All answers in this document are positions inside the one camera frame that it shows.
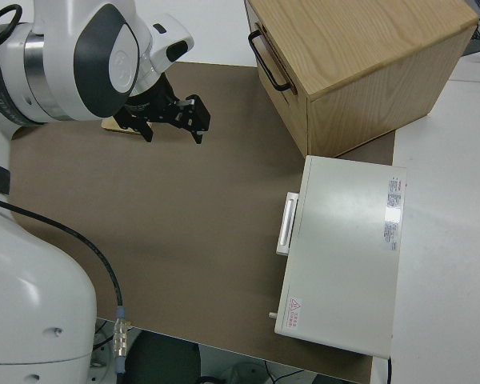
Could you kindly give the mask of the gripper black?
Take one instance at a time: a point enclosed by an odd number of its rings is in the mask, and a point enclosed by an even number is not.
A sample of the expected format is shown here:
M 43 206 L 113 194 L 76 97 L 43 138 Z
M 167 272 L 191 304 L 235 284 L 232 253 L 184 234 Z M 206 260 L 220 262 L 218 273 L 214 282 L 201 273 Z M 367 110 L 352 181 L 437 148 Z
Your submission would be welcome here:
M 196 94 L 186 98 L 189 103 L 186 112 L 177 104 L 180 101 L 168 78 L 161 75 L 151 88 L 127 99 L 124 107 L 117 112 L 117 124 L 123 130 L 139 133 L 147 142 L 153 139 L 153 131 L 147 122 L 185 125 L 199 145 L 204 133 L 209 130 L 210 112 Z

